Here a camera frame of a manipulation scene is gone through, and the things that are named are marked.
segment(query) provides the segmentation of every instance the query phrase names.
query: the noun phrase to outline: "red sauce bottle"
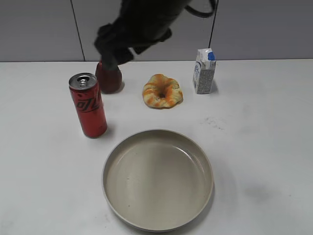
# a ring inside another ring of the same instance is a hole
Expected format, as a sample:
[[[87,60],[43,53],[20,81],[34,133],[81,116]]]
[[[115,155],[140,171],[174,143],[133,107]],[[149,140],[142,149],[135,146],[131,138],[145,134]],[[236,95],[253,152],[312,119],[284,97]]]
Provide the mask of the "red sauce bottle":
[[[122,86],[122,73],[118,67],[115,70],[103,70],[102,61],[97,65],[96,77],[99,82],[100,90],[110,94],[118,91]]]

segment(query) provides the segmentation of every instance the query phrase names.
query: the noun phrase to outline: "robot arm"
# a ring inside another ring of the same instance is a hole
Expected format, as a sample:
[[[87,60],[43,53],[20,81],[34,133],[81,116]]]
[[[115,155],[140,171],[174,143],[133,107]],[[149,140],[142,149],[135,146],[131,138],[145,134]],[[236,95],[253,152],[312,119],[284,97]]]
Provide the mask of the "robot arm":
[[[118,65],[133,60],[150,46],[164,42],[171,37],[169,26],[183,9],[199,17],[213,15],[216,4],[210,0],[213,9],[202,13],[188,6],[191,0],[122,0],[119,17],[113,24],[102,26],[94,43],[101,54],[106,70],[115,70]]]

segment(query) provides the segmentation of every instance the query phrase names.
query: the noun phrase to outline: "gray wall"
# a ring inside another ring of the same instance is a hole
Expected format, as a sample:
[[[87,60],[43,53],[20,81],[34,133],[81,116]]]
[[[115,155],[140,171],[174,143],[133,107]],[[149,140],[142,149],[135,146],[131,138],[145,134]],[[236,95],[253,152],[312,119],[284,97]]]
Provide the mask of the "gray wall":
[[[217,59],[313,58],[312,0],[220,0]]]
[[[120,0],[1,0],[0,61],[96,61],[99,26],[112,22]],[[208,0],[192,5],[208,10]],[[313,58],[311,0],[220,0],[211,47],[217,59]],[[73,10],[82,44],[80,44]],[[136,60],[194,60],[209,44],[213,18],[183,12],[173,37]]]
[[[0,0],[0,61],[82,61],[69,0]]]

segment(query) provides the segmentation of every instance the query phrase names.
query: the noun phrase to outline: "blue carton cap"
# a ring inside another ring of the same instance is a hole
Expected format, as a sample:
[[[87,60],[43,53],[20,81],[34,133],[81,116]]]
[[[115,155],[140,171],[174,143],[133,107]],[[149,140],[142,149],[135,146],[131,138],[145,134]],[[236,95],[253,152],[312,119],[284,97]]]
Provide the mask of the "blue carton cap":
[[[208,60],[215,60],[215,56],[214,56],[213,52],[208,53],[207,59]]]

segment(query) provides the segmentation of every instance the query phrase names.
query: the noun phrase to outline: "can lid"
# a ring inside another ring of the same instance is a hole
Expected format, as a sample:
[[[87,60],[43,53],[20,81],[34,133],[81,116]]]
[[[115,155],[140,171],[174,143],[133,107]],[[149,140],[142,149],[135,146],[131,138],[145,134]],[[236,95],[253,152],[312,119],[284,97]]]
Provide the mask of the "can lid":
[[[97,83],[97,77],[91,73],[83,72],[71,77],[68,83],[71,88],[76,90],[87,90]]]

